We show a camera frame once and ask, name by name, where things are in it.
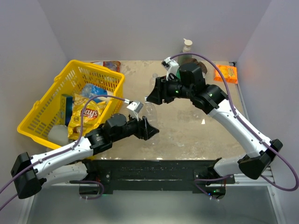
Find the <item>clear plastic bottle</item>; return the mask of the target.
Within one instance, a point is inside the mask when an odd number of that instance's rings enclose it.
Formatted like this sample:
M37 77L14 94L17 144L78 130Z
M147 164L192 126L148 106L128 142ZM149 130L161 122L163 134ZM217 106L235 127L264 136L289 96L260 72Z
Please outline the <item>clear plastic bottle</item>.
M153 88L155 87L155 82L156 82L157 77L158 77L158 74L154 73L152 75L152 77L150 78L150 81L149 81L149 89L150 90L153 90Z
M150 125L158 128L157 111L153 103L145 100L143 115L147 118ZM156 146L159 143L159 134L155 134L147 142L151 147Z

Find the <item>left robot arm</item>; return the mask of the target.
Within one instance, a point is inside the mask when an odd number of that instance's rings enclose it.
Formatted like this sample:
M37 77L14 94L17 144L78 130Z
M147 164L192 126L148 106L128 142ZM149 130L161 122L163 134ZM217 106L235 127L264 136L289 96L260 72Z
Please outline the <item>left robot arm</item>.
M149 140L157 133L159 129L146 117L127 119L118 113L76 142L44 154L29 156L22 153L17 156L11 170L17 196L25 199L37 194L43 185L57 179L57 171L67 168L69 163L111 149L116 141L131 135Z

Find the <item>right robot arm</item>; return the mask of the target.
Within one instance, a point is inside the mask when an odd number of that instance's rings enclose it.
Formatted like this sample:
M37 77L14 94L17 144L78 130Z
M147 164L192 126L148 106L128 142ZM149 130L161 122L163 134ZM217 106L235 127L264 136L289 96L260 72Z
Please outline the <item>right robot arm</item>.
M160 105L175 98L189 99L222 126L240 143L245 155L219 159L208 171L208 178L219 183L227 175L243 173L256 180L275 158L283 146L278 139L271 140L258 131L234 106L229 104L227 94L214 84L206 84L201 68L195 63L181 66L176 61L162 62L166 76L156 77L153 91L147 101Z

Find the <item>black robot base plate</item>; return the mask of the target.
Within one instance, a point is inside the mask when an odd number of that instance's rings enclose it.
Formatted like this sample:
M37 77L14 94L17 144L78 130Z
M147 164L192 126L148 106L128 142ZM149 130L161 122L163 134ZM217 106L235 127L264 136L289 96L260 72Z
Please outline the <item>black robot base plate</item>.
M220 178L213 170L215 160L83 160L87 168L81 196L114 191L206 191L218 199L226 185L234 184L230 175Z

